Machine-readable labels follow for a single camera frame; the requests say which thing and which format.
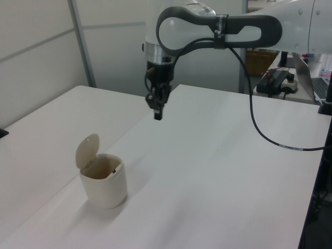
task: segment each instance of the laptop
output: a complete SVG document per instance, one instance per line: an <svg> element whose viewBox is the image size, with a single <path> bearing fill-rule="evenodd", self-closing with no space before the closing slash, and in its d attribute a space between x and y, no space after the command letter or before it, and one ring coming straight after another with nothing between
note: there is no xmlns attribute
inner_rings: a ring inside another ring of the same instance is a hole
<svg viewBox="0 0 332 249"><path fill-rule="evenodd" d="M293 58L297 79L307 91L310 98L314 101L324 101L326 99L328 82L322 78L311 78L308 65L297 53L293 53Z"/></svg>

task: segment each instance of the white wall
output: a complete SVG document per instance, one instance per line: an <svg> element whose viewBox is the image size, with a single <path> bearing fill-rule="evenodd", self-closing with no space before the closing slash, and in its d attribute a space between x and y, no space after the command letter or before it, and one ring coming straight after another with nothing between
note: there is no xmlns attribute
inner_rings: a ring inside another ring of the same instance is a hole
<svg viewBox="0 0 332 249"><path fill-rule="evenodd" d="M74 0L96 86L145 96L145 0ZM246 0L201 0L217 13L246 11ZM204 49L179 59L172 85L239 91L240 64L229 51Z"/></svg>
<svg viewBox="0 0 332 249"><path fill-rule="evenodd" d="M67 0L0 1L0 127L88 85Z"/></svg>

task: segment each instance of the white cup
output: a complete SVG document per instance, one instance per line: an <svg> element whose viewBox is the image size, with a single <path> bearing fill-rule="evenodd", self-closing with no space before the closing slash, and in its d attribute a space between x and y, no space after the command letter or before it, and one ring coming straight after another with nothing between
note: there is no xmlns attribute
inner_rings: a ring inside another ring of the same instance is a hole
<svg viewBox="0 0 332 249"><path fill-rule="evenodd" d="M77 148L76 165L89 201L101 208L111 209L127 195L125 165L116 156L97 155L98 149L99 136L88 136Z"/></svg>

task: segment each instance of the table surface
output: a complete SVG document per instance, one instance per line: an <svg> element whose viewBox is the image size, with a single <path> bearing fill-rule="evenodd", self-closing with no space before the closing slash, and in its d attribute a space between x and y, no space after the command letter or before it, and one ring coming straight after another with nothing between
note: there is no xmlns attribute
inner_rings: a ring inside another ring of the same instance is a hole
<svg viewBox="0 0 332 249"><path fill-rule="evenodd" d="M278 68L278 63L280 62L280 58L281 58L281 53L278 54L278 56L275 58L275 60L270 65L269 69ZM320 70L321 70L321 65L322 65L321 55L317 55L315 58L310 58L310 61L308 62L308 66L309 66L310 75L311 75L312 78L319 77L319 73L320 73ZM288 68L283 67L283 68L280 68L278 70L288 70ZM298 80L295 68L290 68L289 72L295 75L295 77L294 77L295 80ZM324 80L329 81L328 77L322 77L322 78ZM253 92L254 95L267 97L267 94L257 92L256 88L257 87L255 87L254 92ZM296 93L290 93L290 94L286 95L285 100L295 101L295 102L300 102L300 103L307 103L307 104L317 104L317 102L314 102L310 98L309 94L303 88L303 86L301 85L300 82L298 82L297 88L298 89L297 89ZM281 92L280 94L273 95L272 97L275 98L275 99L280 99L281 100L283 98L283 96L284 96L284 93Z"/></svg>
<svg viewBox="0 0 332 249"><path fill-rule="evenodd" d="M271 7L277 3L282 2L283 0L276 0L276 2L267 2L267 0L253 0L248 1L248 11L264 9L267 7Z"/></svg>
<svg viewBox="0 0 332 249"><path fill-rule="evenodd" d="M8 127L0 139L0 242L78 175L85 137L98 133L103 152L148 112L142 97L79 86Z"/></svg>
<svg viewBox="0 0 332 249"><path fill-rule="evenodd" d="M271 139L324 145L318 106L253 100ZM106 153L124 161L123 204L93 206L77 176L0 248L297 248L322 155L264 140L248 95L183 85L162 121L150 112Z"/></svg>

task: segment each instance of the wire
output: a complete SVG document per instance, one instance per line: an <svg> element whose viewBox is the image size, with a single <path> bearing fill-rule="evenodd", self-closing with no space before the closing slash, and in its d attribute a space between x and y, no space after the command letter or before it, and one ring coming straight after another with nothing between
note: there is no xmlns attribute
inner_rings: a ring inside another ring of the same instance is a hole
<svg viewBox="0 0 332 249"><path fill-rule="evenodd" d="M261 131L260 129L258 128L257 126L257 123L256 123L256 120L255 120L255 117L254 117L254 111L253 111L253 90L252 90L252 86L251 86L251 81L250 81L250 77L249 77L249 73L247 71L247 68L243 62L243 60L241 59L241 57L238 55L238 53L236 53L236 51L231 48L231 47L228 47L229 50L238 58L240 64L242 65L243 69L244 69L244 72L247 76L247 79L248 79L248 85L249 85L249 102L250 102L250 115L251 115L251 119L253 121L253 124L257 130L257 132L263 137L265 138L267 141L269 141L270 143L276 145L276 146L279 146L279 147L282 147L282 148L286 148L286 149L292 149L292 150L299 150L299 151L316 151L316 150L322 150L322 149L331 149L332 148L332 145L329 145L329 146L324 146L324 147L317 147L317 148L298 148L298 147L291 147L291 146L286 146L286 145L283 145L283 144L279 144L271 139L269 139L267 136L265 136Z"/></svg>
<svg viewBox="0 0 332 249"><path fill-rule="evenodd" d="M170 83L171 81L171 75L174 73L174 68L175 68L175 65L178 61L178 59L180 58L181 55L183 55L185 53L185 51L188 49L188 47L192 46L193 44L195 43L198 43L198 42L201 42L201 41L206 41L206 40L210 40L212 42L210 43L204 43L200 48L210 48L211 47L211 43L213 43L213 38L199 38L199 39L196 39L196 40L193 40L192 42L188 43L186 46L183 47L183 49L178 53L178 55L175 57L174 59L174 62L172 63L172 66L171 66L171 71L170 71L170 74L169 74L169 79L168 79L168 84ZM282 147L282 148L286 148L286 149L292 149L292 150L298 150L298 151L317 151L317 150L322 150L322 149L331 149L332 148L332 145L329 145L329 146L324 146L324 147L317 147L317 148L299 148L299 147L291 147L291 146L287 146L287 145L283 145L283 144L280 144L280 143L277 143L271 139L269 139L267 136L265 136L261 131L260 129L258 128L257 126L257 123L256 123L256 120L255 120L255 117L254 117L254 110L253 110L253 89L252 89L252 85L251 85L251 81L250 81L250 77L249 77L249 73L248 73L248 70L243 62L243 60L241 59L241 57L238 55L238 53L236 53L236 51L232 48L232 47L229 47L229 50L237 57L237 59L239 60L240 64L242 65L243 69L244 69L244 72L247 76L247 80L248 80L248 86L249 86L249 103L250 103L250 115L251 115L251 119L253 121L253 124L257 130L257 132L267 141L269 141L270 143L276 145L276 146L279 146L279 147ZM153 96L153 97L156 97L149 89L148 85L147 85L147 76L148 76L148 71L146 72L145 74L145 87L147 88L148 92ZM165 95L164 99L163 100L159 100L157 99L157 101L160 103L165 101L165 98L167 98L167 94Z"/></svg>
<svg viewBox="0 0 332 249"><path fill-rule="evenodd" d="M285 90L285 93L284 93L284 96L282 97L282 100L285 100L286 99L286 95L288 94L288 91Z"/></svg>

